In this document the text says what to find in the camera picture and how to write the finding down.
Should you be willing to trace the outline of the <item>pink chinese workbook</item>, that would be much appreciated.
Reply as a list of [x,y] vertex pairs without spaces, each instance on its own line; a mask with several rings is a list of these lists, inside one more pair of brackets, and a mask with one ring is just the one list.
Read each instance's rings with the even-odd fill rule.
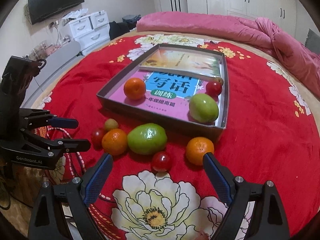
[[[146,85],[146,93],[140,100],[130,100],[124,94],[125,82],[133,77],[142,79]],[[194,77],[138,70],[125,76],[105,98],[159,115],[191,121],[189,100],[195,94],[205,93],[206,84],[207,81]]]

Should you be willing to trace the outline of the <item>white drawer cabinet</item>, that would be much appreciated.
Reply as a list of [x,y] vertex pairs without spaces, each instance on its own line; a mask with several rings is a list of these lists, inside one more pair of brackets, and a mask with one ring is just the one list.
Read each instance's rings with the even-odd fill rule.
[[110,42],[110,22],[104,10],[71,20],[60,28],[62,37],[80,44],[82,55],[87,56],[100,46]]

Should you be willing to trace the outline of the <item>gray shallow cardboard box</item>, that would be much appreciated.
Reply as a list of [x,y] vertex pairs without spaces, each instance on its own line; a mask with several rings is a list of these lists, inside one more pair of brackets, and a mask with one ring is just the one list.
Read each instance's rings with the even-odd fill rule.
[[[103,107],[192,136],[217,139],[226,129],[229,83],[226,57],[218,50],[157,44],[129,51],[131,60],[99,90]],[[217,104],[217,118],[192,118],[189,101],[207,94]]]

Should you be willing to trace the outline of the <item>white wardrobe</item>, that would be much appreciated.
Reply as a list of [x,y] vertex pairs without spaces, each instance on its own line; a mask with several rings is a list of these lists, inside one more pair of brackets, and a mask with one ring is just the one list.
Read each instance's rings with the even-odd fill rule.
[[295,35],[295,0],[187,0],[188,12],[243,17],[254,20],[266,17],[281,29]]

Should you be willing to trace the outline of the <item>red floral blanket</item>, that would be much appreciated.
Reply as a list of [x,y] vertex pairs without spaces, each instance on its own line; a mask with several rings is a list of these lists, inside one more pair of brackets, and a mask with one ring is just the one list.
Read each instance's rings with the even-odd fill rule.
[[[226,129],[214,143],[214,154],[247,181],[273,181],[290,233],[295,235],[319,208],[319,112],[289,74],[244,48],[175,34],[121,37],[81,60],[42,99],[40,108],[79,121],[77,129],[51,128],[48,136],[89,138],[108,118],[115,119],[125,132],[141,125],[131,114],[104,110],[97,92],[160,43],[226,56],[229,111]],[[203,168],[185,158],[190,138],[184,128],[168,127],[166,133],[166,150],[173,160],[168,174],[156,174],[149,156],[129,150],[114,160],[99,199],[89,207],[108,239],[195,239],[199,231],[212,235],[217,230],[226,206],[218,200]]]

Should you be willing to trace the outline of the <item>black clothes pile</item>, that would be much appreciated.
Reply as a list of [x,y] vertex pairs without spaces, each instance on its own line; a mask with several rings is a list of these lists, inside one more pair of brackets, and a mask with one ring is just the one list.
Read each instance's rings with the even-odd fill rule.
[[122,22],[110,22],[110,39],[113,40],[125,33],[129,33],[133,30],[137,22],[141,19],[140,15],[126,15],[122,18]]

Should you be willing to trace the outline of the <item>gray padded headboard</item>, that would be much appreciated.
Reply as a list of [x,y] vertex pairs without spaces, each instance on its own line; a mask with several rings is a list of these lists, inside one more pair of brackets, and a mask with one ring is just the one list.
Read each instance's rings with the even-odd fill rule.
[[311,29],[309,29],[308,31],[308,35],[305,41],[305,47],[317,55],[320,54],[320,36]]

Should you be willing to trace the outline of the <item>red cherry tomato by longan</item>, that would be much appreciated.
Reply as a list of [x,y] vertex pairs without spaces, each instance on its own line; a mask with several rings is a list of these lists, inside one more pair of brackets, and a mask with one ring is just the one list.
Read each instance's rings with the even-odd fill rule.
[[218,97],[222,93],[222,85],[216,81],[210,81],[206,84],[206,93],[213,97]]

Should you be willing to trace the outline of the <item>red tomato front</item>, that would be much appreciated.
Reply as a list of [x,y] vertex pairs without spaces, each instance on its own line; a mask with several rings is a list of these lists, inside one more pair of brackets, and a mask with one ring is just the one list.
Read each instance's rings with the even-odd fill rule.
[[156,172],[167,172],[172,168],[172,158],[167,152],[156,153],[151,160],[151,168]]

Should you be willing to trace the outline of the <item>large green apple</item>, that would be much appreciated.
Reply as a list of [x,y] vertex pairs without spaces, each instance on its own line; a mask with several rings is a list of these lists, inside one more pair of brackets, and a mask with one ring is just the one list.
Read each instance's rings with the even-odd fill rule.
[[136,154],[149,155],[164,150],[167,143],[165,129],[158,124],[137,126],[127,135],[127,144]]

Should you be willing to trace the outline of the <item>small orange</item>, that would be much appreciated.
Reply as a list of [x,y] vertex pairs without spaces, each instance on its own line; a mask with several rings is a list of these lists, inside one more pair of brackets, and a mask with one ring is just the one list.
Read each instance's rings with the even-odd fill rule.
[[197,166],[203,165],[203,156],[206,153],[214,153],[214,144],[205,137],[191,139],[185,149],[186,159]]

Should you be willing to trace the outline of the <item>yellow-brown kiwi fruit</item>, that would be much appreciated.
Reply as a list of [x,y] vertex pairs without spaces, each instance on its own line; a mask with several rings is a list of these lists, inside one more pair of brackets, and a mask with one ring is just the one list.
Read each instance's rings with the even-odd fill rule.
[[104,123],[104,130],[107,132],[112,129],[117,129],[118,127],[119,127],[118,122],[112,118],[107,119]]

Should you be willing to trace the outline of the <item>pink quilt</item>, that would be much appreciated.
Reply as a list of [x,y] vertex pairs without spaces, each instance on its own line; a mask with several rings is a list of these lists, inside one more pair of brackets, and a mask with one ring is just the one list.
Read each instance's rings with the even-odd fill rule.
[[276,58],[315,97],[319,97],[319,55],[265,17],[155,12],[137,22],[137,31],[166,31],[220,37],[253,46]]

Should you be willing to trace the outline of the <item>small brown longan in box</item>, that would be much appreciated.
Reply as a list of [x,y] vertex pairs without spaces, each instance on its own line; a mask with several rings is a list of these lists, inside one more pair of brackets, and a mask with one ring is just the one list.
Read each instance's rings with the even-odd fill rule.
[[221,77],[215,77],[214,80],[223,86],[224,80]]

